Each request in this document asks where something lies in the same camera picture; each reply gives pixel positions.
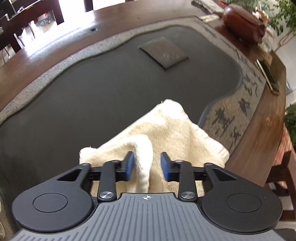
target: wooden table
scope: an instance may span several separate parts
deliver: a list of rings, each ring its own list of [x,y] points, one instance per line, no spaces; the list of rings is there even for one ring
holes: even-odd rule
[[[205,9],[190,0],[142,0],[127,2],[77,16],[76,22],[59,25],[44,38],[28,44],[0,68],[0,110],[25,86],[50,67],[78,50],[128,29],[184,16],[203,16]],[[216,31],[237,46],[253,63],[262,58],[256,47],[243,45],[223,26],[222,20],[210,23]],[[265,86],[257,110],[226,168],[252,182],[264,185],[279,145],[283,127],[286,69],[272,53],[272,73],[279,80],[280,95]]]

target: black circular pad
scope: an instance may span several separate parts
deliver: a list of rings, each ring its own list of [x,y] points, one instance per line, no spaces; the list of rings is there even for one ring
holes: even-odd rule
[[[61,174],[22,192],[12,204],[16,221],[40,233],[68,230],[83,222],[93,210],[92,198],[80,187],[89,168],[81,166],[84,175],[74,181],[61,181]]]
[[[33,206],[40,212],[53,213],[63,209],[68,203],[68,199],[59,193],[45,193],[33,202]]]
[[[250,213],[256,211],[261,206],[261,201],[250,193],[235,193],[227,198],[227,204],[235,211]]]
[[[226,231],[255,234],[276,226],[282,204],[273,192],[238,179],[217,182],[203,197],[202,210],[206,218]]]

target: chair leg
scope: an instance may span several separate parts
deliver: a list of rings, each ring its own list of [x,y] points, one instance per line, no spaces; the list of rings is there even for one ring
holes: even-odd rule
[[[10,45],[13,48],[15,53],[17,53],[18,51],[20,51],[22,49],[20,47],[15,35],[12,35],[11,37],[8,37],[8,41],[10,42]]]
[[[293,219],[296,217],[296,160],[294,155],[291,155],[288,167],[286,168],[286,184],[293,205]]]
[[[54,12],[54,19],[57,22],[57,25],[59,25],[64,22],[64,17],[62,14],[61,6],[59,5],[59,0],[53,0],[52,5],[53,5],[52,10]]]
[[[274,194],[276,194],[278,197],[287,197],[290,196],[288,189],[283,188],[278,183],[274,183],[274,186],[276,187],[275,190],[272,190]]]
[[[7,49],[7,47],[5,47],[5,48],[4,48],[4,50],[5,50],[5,51],[6,51],[6,53],[7,53],[8,60],[10,60],[11,56],[10,56],[10,54],[9,54],[9,52],[8,52],[8,49]]]
[[[94,9],[94,5],[92,0],[83,0],[84,2],[84,10],[85,12],[92,11]]]
[[[29,25],[29,28],[31,29],[31,32],[32,32],[32,34],[33,34],[33,37],[34,37],[34,38],[36,38],[36,37],[35,37],[35,33],[34,33],[33,29],[32,29],[32,26],[31,26],[31,24],[30,24],[30,23],[28,23],[28,25]]]
[[[1,50],[1,54],[2,54],[3,63],[5,63],[5,59],[4,59],[3,50]]]
[[[280,221],[295,221],[294,210],[283,210]]]
[[[282,162],[278,166],[273,166],[269,172],[266,183],[276,183],[279,181],[285,181],[285,169],[288,167],[289,161],[291,157],[291,151],[287,151],[284,153]]]
[[[20,42],[22,43],[22,45],[25,46],[25,44],[24,44],[23,40],[20,38],[20,36],[18,36],[17,38],[20,40]]]

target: white towel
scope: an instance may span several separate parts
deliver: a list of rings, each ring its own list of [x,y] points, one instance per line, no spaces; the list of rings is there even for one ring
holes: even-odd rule
[[[160,153],[164,151],[171,160],[186,160],[196,167],[203,167],[205,162],[224,167],[229,158],[227,149],[192,123],[182,106],[172,100],[158,104],[99,148],[81,149],[80,163],[102,166],[106,161],[123,160],[128,151],[135,153],[135,168],[130,181],[116,183],[117,195],[121,192],[177,194],[178,183],[164,180],[160,166]],[[202,196],[201,181],[196,182],[196,187]],[[93,196],[97,189],[98,182],[94,182]]]

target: crosshair marking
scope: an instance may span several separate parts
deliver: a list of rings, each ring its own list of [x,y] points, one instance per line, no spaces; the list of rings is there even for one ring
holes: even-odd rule
[[[146,195],[146,196],[144,196],[144,197],[142,197],[142,198],[144,198],[144,199],[147,201],[147,200],[149,200],[149,199],[151,199],[151,198],[153,198],[153,197],[150,197],[150,196]]]

